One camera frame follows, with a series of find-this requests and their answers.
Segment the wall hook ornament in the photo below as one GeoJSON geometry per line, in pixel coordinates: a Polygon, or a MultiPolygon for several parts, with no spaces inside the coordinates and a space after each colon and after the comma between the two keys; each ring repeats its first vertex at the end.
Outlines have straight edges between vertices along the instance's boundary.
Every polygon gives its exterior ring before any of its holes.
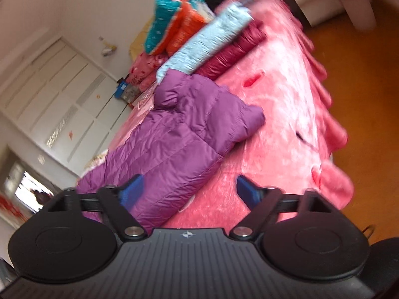
{"type": "Polygon", "coordinates": [[[100,42],[103,44],[101,55],[103,57],[109,57],[114,55],[117,50],[117,46],[107,42],[102,36],[99,37],[100,42]]]}

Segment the yellow headboard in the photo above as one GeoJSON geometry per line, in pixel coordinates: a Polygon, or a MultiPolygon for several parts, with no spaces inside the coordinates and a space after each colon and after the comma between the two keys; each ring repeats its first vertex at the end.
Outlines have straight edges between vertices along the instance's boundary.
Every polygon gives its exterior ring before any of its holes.
{"type": "Polygon", "coordinates": [[[133,39],[133,42],[129,47],[129,56],[132,61],[135,61],[137,56],[139,56],[144,50],[145,39],[151,27],[154,18],[151,17],[147,23],[143,26],[139,34],[133,39]]]}

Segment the white wardrobe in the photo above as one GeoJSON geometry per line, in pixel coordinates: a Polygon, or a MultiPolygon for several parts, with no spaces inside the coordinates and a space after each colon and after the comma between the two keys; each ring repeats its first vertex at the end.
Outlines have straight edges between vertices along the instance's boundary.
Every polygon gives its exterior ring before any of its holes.
{"type": "Polygon", "coordinates": [[[20,72],[1,111],[44,152],[76,175],[104,152],[131,109],[116,81],[59,40],[20,72]]]}

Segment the light blue folded jacket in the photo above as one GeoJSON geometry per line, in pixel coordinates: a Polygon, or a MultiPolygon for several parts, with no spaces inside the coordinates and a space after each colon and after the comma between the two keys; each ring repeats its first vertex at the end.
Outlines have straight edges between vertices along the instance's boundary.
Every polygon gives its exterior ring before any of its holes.
{"type": "Polygon", "coordinates": [[[234,40],[252,20],[248,8],[231,3],[158,69],[156,82],[160,84],[168,70],[194,73],[216,52],[234,40]]]}

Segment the maroon folded jacket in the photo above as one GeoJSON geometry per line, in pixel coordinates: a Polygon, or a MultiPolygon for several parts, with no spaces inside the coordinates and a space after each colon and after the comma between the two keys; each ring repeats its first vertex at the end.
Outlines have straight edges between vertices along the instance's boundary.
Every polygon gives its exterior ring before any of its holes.
{"type": "Polygon", "coordinates": [[[253,20],[249,25],[228,45],[219,50],[201,65],[195,74],[211,80],[216,80],[243,59],[250,51],[266,39],[263,31],[263,22],[253,20]]]}

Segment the teal and orange quilt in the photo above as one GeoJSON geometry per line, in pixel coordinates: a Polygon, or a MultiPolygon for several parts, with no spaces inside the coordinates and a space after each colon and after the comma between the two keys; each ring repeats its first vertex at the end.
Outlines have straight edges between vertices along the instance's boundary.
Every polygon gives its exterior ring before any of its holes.
{"type": "Polygon", "coordinates": [[[172,56],[213,19],[205,0],[155,0],[144,50],[148,55],[172,56]]]}

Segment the purple down jacket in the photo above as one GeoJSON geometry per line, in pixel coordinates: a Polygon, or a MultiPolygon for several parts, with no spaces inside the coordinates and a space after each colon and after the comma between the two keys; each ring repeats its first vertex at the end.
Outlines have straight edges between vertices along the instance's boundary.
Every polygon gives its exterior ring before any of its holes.
{"type": "Polygon", "coordinates": [[[245,104],[227,87],[199,74],[169,70],[155,89],[153,109],[122,145],[79,180],[76,190],[95,193],[141,175],[144,191],[127,208],[151,231],[176,214],[234,146],[265,122],[261,107],[245,104]]]}

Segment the blue storage box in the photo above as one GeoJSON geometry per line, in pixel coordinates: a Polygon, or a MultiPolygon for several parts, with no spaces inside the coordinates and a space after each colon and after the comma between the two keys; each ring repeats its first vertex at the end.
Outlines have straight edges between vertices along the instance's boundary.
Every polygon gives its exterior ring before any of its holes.
{"type": "Polygon", "coordinates": [[[124,80],[119,82],[119,85],[114,93],[116,99],[122,99],[126,103],[133,103],[141,94],[137,86],[129,84],[124,80]]]}

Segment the floral cushion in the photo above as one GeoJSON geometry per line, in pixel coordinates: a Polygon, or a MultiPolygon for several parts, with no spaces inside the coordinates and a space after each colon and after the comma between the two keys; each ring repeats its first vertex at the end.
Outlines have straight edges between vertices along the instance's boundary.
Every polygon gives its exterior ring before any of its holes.
{"type": "Polygon", "coordinates": [[[105,158],[108,154],[108,150],[105,149],[104,151],[100,152],[99,154],[96,154],[86,165],[85,165],[85,170],[92,170],[96,168],[97,166],[100,166],[104,161],[105,158]]]}

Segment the pink plush bed blanket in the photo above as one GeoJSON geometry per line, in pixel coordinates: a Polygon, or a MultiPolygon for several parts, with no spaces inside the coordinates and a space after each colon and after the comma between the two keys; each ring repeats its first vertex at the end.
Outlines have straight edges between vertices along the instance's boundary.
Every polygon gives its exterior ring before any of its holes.
{"type": "Polygon", "coordinates": [[[232,229],[248,213],[235,189],[239,175],[292,194],[314,189],[339,209],[353,196],[352,181],[330,159],[348,135],[329,113],[327,74],[312,42],[281,0],[258,0],[250,9],[266,40],[213,82],[261,107],[266,122],[161,227],[232,229]]]}

